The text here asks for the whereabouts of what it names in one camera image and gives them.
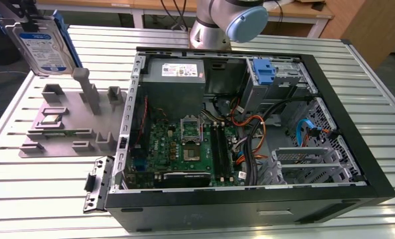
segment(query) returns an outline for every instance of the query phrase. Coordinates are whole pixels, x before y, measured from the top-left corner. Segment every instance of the white label sticker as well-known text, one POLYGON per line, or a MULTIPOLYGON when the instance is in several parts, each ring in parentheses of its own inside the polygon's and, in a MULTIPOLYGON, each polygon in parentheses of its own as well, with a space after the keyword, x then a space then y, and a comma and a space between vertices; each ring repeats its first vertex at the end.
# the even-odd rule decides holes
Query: white label sticker
POLYGON ((326 15, 316 15, 316 18, 330 18, 330 16, 326 16, 326 15))
POLYGON ((240 106, 236 107, 236 110, 237 110, 240 113, 244 112, 244 109, 242 109, 240 106))
POLYGON ((161 76, 197 77, 196 64, 162 64, 161 76))
POLYGON ((21 33, 18 36, 41 69, 57 72, 66 70, 58 46, 49 34, 21 33))
POLYGON ((130 5, 129 4, 121 4, 121 3, 112 3, 112 6, 125 6, 125 7, 129 7, 130 5))
POLYGON ((240 172, 238 172, 238 178, 245 179, 245 176, 246 176, 246 173, 242 172, 242 171, 240 171, 240 172))

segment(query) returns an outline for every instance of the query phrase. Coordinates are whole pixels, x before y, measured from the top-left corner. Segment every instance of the metal latch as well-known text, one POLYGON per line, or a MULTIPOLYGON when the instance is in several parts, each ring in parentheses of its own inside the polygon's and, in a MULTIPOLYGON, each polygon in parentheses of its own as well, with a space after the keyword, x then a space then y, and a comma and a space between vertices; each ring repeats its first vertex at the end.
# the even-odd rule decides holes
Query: metal latch
POLYGON ((114 158, 112 156, 104 156, 96 160, 93 170, 88 174, 85 183, 85 205, 84 213, 106 212, 105 199, 109 191, 109 183, 112 177, 114 158))

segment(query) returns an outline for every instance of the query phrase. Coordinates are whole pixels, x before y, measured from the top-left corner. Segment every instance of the hard drive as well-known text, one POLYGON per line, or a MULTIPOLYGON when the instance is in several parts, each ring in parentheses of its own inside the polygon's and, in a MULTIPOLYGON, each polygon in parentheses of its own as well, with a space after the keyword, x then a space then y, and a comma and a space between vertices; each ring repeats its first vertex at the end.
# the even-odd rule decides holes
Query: hard drive
POLYGON ((11 19, 0 18, 0 25, 37 76, 72 74, 73 69, 82 65, 62 18, 57 12, 41 18, 33 20, 38 26, 37 32, 25 32, 21 23, 11 19))

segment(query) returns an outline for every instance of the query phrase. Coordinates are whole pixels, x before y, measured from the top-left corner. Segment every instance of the motherboard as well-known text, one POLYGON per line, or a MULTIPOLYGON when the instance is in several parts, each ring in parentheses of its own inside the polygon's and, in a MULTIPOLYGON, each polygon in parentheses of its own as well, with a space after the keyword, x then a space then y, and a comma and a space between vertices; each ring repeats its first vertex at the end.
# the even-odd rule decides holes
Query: motherboard
POLYGON ((128 188, 182 187, 186 177, 194 187, 240 186, 229 149, 236 129, 222 124, 184 118, 178 123, 158 121, 150 126, 146 158, 133 158, 128 188))

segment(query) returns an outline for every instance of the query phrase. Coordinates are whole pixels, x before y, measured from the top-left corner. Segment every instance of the side panel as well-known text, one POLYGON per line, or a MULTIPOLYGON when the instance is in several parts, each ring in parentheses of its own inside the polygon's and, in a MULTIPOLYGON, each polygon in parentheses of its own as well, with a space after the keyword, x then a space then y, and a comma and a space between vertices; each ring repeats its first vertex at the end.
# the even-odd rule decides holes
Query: side panel
POLYGON ((366 182, 373 186, 380 197, 395 197, 392 185, 330 87, 322 70, 316 63, 314 57, 312 55, 301 55, 301 60, 366 182))
POLYGON ((366 200, 313 200, 270 203, 108 208, 128 232, 257 227, 324 222, 366 200))

